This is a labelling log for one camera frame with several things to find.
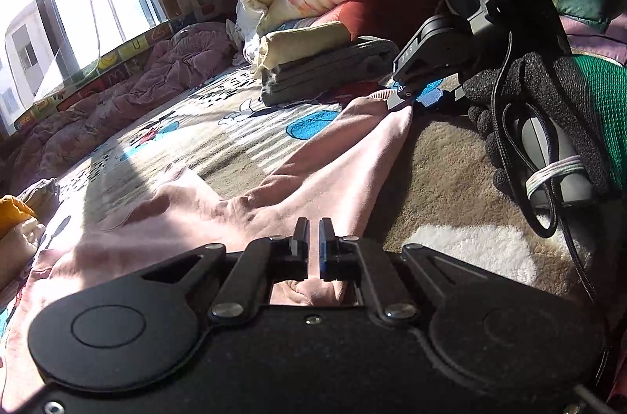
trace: black knit glove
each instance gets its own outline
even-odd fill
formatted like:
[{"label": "black knit glove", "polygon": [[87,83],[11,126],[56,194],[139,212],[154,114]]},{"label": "black knit glove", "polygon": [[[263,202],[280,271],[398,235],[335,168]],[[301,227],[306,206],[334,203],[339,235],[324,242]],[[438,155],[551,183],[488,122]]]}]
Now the black knit glove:
[{"label": "black knit glove", "polygon": [[[482,71],[463,85],[466,96],[475,104],[468,117],[486,141],[490,162],[497,169],[493,182],[496,188],[512,196],[498,152],[493,123],[488,110],[498,70]],[[611,162],[604,140],[601,117],[594,105],[593,94],[581,69],[569,56],[540,56],[528,53],[513,61],[502,86],[501,108],[507,102],[532,103],[560,126],[581,156],[588,177],[600,195],[614,189],[610,177]]]}]

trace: circular pad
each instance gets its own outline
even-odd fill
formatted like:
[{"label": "circular pad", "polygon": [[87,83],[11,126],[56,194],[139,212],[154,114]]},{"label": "circular pad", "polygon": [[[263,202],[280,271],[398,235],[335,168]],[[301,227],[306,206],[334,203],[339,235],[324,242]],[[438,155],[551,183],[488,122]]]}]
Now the circular pad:
[{"label": "circular pad", "polygon": [[127,306],[98,306],[81,313],[72,333],[81,343],[98,349],[122,347],[139,338],[146,327],[143,315]]},{"label": "circular pad", "polygon": [[573,385],[593,368],[603,341],[575,305],[506,280],[447,296],[429,332],[444,361],[488,391]]}]

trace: elastic band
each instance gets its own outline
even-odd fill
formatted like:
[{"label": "elastic band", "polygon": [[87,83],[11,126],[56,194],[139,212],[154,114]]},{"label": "elastic band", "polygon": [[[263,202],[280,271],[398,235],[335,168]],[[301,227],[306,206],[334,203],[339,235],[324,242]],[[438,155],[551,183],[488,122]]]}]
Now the elastic band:
[{"label": "elastic band", "polygon": [[547,180],[553,179],[553,177],[563,177],[579,171],[585,171],[584,162],[580,155],[565,157],[564,159],[551,163],[544,168],[540,168],[540,170],[529,177],[525,183],[527,197],[531,197],[535,190],[537,190]]}]

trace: gray folded blanket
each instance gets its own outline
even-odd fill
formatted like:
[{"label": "gray folded blanket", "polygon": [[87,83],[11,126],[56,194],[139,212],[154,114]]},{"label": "gray folded blanket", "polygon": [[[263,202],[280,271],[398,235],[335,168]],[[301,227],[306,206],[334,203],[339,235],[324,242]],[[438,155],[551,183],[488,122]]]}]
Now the gray folded blanket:
[{"label": "gray folded blanket", "polygon": [[61,188],[56,179],[42,179],[27,187],[17,198],[28,205],[40,223],[48,224],[59,208]]},{"label": "gray folded blanket", "polygon": [[330,52],[261,70],[261,100],[266,106],[311,99],[346,83],[389,74],[398,47],[387,39],[362,36]]}]

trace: blue circle pattern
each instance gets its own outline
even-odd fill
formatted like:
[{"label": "blue circle pattern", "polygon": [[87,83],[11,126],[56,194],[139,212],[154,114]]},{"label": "blue circle pattern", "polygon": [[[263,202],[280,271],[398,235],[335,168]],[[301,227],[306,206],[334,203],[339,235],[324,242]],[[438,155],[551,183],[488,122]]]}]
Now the blue circle pattern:
[{"label": "blue circle pattern", "polygon": [[333,122],[339,114],[340,112],[334,110],[320,110],[289,124],[285,132],[297,140],[309,140]]}]

